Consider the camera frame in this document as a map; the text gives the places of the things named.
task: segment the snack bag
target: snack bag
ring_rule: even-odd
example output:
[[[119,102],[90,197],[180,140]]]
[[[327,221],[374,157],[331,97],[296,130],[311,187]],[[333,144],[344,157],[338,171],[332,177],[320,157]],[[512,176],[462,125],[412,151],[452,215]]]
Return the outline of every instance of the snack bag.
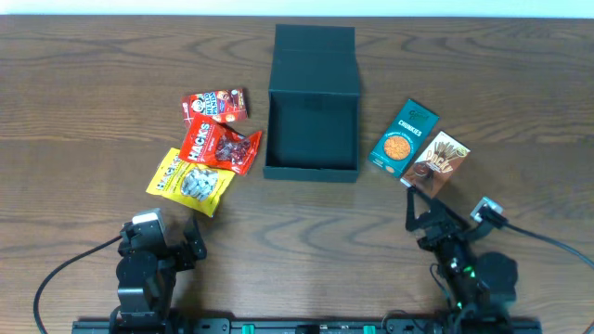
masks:
[[[258,153],[262,131],[244,137],[210,117],[196,114],[179,158],[245,175]]]
[[[213,217],[221,195],[233,176],[234,173],[230,171],[182,161],[179,159],[179,149],[171,148],[152,177],[147,192]]]
[[[182,108],[187,129],[197,113],[212,117],[217,122],[233,122],[248,118],[241,88],[184,96]]]

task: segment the dark green box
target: dark green box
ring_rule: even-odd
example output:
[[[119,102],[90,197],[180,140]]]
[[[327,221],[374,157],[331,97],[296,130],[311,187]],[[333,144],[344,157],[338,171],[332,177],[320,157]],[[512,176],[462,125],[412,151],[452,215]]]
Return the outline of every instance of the dark green box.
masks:
[[[359,74],[355,29],[277,25],[264,177],[355,182]]]
[[[439,116],[409,99],[369,153],[369,160],[400,177],[437,121]]]

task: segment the wood grain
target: wood grain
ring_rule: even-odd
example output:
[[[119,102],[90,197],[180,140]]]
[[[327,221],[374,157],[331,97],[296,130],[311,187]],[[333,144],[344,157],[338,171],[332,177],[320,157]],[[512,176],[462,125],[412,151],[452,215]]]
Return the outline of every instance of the wood grain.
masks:
[[[0,18],[0,332],[32,333],[43,278],[112,238],[135,212],[190,210],[145,188],[179,147],[179,98],[248,89],[242,133],[265,130],[275,24],[356,27],[361,160],[407,98],[472,149],[439,198],[467,214],[481,196],[516,225],[594,257],[594,22],[552,19]],[[404,230],[405,190],[368,162],[356,184],[263,179],[265,150],[201,230],[209,258],[178,276],[174,304],[236,316],[431,313],[445,303],[433,257]],[[50,333],[118,304],[110,247],[46,288]],[[497,231],[476,245],[519,263],[514,315],[547,333],[594,316],[591,272],[574,256]]]

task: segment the red snack bag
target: red snack bag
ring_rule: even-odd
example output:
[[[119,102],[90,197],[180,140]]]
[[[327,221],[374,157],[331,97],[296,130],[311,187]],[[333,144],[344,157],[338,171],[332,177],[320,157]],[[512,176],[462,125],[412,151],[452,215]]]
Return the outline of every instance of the red snack bag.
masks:
[[[243,89],[229,89],[182,97],[184,123],[192,124],[196,114],[212,117],[217,122],[233,122],[248,118]]]
[[[258,153],[261,136],[262,131],[258,131],[246,138],[208,116],[196,114],[179,158],[245,175]]]

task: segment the open box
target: open box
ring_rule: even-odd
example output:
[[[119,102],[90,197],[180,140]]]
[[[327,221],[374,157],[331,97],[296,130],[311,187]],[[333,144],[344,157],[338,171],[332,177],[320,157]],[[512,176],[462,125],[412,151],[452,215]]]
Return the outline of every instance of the open box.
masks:
[[[355,182],[359,96],[354,28],[277,25],[265,178]]]

